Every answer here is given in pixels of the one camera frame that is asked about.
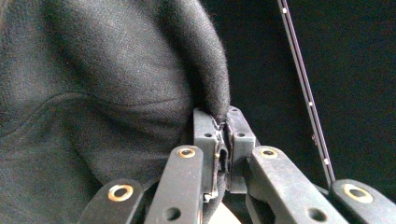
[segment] metal rivet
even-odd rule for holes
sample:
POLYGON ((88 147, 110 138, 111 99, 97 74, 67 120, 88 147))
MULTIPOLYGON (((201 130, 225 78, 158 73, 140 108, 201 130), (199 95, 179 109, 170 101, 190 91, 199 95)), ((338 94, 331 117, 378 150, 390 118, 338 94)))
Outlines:
POLYGON ((273 159, 277 157, 277 152, 271 148, 265 148, 261 150, 260 154, 267 159, 273 159))
POLYGON ((351 199, 360 202, 360 203, 372 203, 374 198, 373 196, 367 192, 365 189, 361 189, 352 184, 345 184, 343 186, 344 193, 351 199), (352 193, 352 191, 356 191, 361 195, 356 195, 356 193, 352 193))
POLYGON ((133 193, 134 193, 134 188, 132 188, 132 186, 129 186, 129 185, 116 185, 116 186, 113 186, 113 188, 111 188, 108 191, 108 199, 110 201, 113 201, 113 202, 116 202, 116 203, 123 202, 123 201, 131 198, 133 193), (124 194, 122 194, 121 196, 117 196, 116 195, 116 191, 119 190, 119 189, 125 189, 126 192, 124 194))
POLYGON ((195 156, 195 150, 191 148, 182 148, 177 152, 177 155, 181 158, 191 158, 195 156))

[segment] black background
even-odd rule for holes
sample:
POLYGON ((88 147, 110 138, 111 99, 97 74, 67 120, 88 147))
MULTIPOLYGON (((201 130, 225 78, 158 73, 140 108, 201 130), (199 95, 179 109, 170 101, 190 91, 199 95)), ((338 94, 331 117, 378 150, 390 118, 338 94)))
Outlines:
MULTIPOLYGON (((326 187, 277 1, 204 1, 226 49, 232 104, 263 145, 326 187)), ((289 1, 337 179, 395 200, 392 1, 289 1)))

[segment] gray plastic part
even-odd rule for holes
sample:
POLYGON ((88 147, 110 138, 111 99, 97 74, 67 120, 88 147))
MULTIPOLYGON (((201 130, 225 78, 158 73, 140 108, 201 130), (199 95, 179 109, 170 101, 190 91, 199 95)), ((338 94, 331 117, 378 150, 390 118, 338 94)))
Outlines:
POLYGON ((395 223, 396 204, 378 190, 355 180, 337 180, 332 184, 331 198, 340 203, 360 223, 395 223), (370 203, 354 200, 346 194, 345 185, 365 190, 372 198, 370 203))
POLYGON ((210 115, 199 108, 193 111, 194 145, 204 152, 204 176, 202 181, 203 193, 212 193, 214 159, 219 140, 216 137, 214 121, 210 115))
POLYGON ((117 179, 102 186, 85 207, 78 224, 120 223, 135 224, 140 221, 142 186, 132 179, 117 179), (114 202, 108 198, 109 191, 117 185, 128 185, 132 195, 124 201, 114 202))
POLYGON ((182 146, 172 150, 160 184, 146 217, 146 224, 201 223, 203 218, 202 168, 204 154, 198 147, 182 146), (191 158, 182 158, 182 148, 195 151, 191 158))
POLYGON ((243 177, 243 162, 250 157, 251 150, 256 146, 256 135, 251 131, 242 112, 236 107, 230 107, 227 113, 227 124, 232 145, 229 191, 246 194, 247 186, 243 177))
POLYGON ((262 183, 276 223, 347 223, 281 150, 255 147, 250 170, 262 183), (264 157, 261 151, 267 149, 273 150, 276 157, 264 157))

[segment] metal rod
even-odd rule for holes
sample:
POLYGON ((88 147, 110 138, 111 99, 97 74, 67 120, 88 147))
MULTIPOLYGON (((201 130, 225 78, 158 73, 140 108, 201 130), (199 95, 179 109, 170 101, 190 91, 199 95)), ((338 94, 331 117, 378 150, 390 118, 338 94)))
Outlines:
POLYGON ((303 89, 306 107, 308 109, 309 118, 311 120, 312 129, 317 139, 318 151, 323 165, 324 174, 329 185, 335 181, 334 172, 332 170, 332 162, 330 160, 329 151, 326 146, 323 131, 321 129, 320 121, 318 118, 318 111, 315 106, 314 96, 309 85, 308 76, 306 75, 303 56, 297 41, 297 36, 294 31, 294 26, 291 20, 288 3, 286 0, 277 0, 282 14, 283 24, 285 25, 286 33, 288 35, 291 53, 293 55, 294 63, 296 65, 297 73, 300 79, 300 84, 303 89))

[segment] black fabric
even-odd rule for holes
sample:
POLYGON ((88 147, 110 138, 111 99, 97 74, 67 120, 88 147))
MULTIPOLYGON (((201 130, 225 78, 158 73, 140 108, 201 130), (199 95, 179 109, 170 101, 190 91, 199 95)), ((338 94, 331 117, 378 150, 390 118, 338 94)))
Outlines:
POLYGON ((1 1, 0 222, 76 222, 110 180, 158 178, 195 106, 230 103, 197 1, 1 1))

